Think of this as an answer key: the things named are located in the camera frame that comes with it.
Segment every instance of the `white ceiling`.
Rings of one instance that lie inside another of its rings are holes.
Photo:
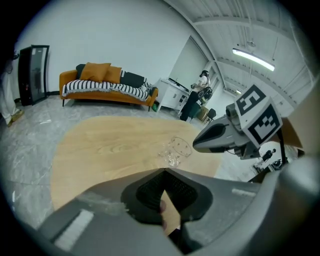
[[[225,89],[234,93],[256,84],[287,116],[312,83],[294,40],[290,14],[269,0],[164,0],[202,36]],[[248,41],[255,48],[250,48]],[[232,53],[237,48],[275,65],[274,71]]]

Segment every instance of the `orange pillow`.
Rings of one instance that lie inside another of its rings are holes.
[[[113,84],[120,84],[121,69],[122,67],[110,66],[103,81]]]
[[[90,80],[102,83],[111,63],[90,63],[87,62],[82,70],[80,80]]]

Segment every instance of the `gray marble floor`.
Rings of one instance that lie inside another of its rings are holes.
[[[10,128],[3,119],[0,123],[1,182],[16,216],[34,228],[53,211],[50,196],[52,160],[56,145],[72,126],[96,116],[177,119],[176,112],[166,108],[148,112],[145,106],[113,102],[66,100],[62,107],[59,96],[20,108],[25,114]],[[200,130],[204,127],[198,119],[193,119],[191,124]],[[240,161],[237,156],[225,152],[216,177],[248,181],[255,175],[251,165],[251,162]]]

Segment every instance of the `white shirt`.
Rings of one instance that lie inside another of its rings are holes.
[[[196,93],[206,88],[207,86],[210,86],[210,84],[208,83],[208,78],[205,75],[200,77],[196,84],[196,87],[193,89],[193,91]]]

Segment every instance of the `black and white striped throw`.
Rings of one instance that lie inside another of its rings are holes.
[[[142,102],[145,102],[149,95],[149,90],[151,89],[151,84],[145,82],[143,86],[146,87],[146,91],[140,88],[133,88],[129,85],[121,83],[110,83],[110,82],[94,82],[89,80],[74,80],[68,82],[62,87],[62,96],[66,97],[68,94],[72,93],[86,93],[86,92],[119,92],[132,96]]]

